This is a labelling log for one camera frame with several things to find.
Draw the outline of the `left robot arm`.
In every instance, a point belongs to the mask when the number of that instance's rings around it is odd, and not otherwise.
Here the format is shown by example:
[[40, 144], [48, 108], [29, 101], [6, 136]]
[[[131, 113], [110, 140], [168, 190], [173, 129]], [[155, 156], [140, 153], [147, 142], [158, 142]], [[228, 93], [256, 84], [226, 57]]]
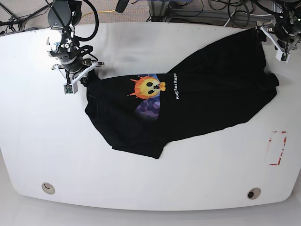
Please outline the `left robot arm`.
[[281, 12], [266, 9], [274, 19], [259, 23], [255, 28], [214, 40], [162, 73], [171, 59], [170, 53], [156, 55], [157, 63], [147, 80], [130, 80], [129, 75], [109, 78], [111, 85], [126, 84], [147, 87], [152, 79], [170, 89], [206, 92], [228, 89], [273, 89], [279, 86], [276, 75], [265, 73], [266, 59], [262, 42], [266, 40], [262, 28], [277, 36], [277, 44], [284, 51], [281, 60], [287, 60], [291, 46], [301, 37], [301, 3], [298, 0], [279, 1]]

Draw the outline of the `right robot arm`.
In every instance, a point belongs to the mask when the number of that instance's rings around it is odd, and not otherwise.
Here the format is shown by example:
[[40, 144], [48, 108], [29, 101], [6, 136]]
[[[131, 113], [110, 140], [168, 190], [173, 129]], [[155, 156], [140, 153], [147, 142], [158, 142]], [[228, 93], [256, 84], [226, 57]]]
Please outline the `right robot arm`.
[[99, 24], [95, 24], [89, 37], [76, 36], [81, 2], [55, 0], [49, 7], [48, 23], [53, 34], [47, 40], [48, 53], [59, 60], [55, 69], [64, 69], [67, 85], [149, 72], [185, 72], [201, 64], [247, 72], [266, 66], [261, 44], [265, 38], [254, 28], [235, 31], [206, 25], [116, 24], [107, 28], [106, 39], [111, 40], [117, 50], [128, 54], [111, 54], [111, 59], [121, 65], [119, 73], [112, 67], [99, 71], [104, 63], [92, 55], [93, 47], [88, 45], [90, 40], [99, 41]]

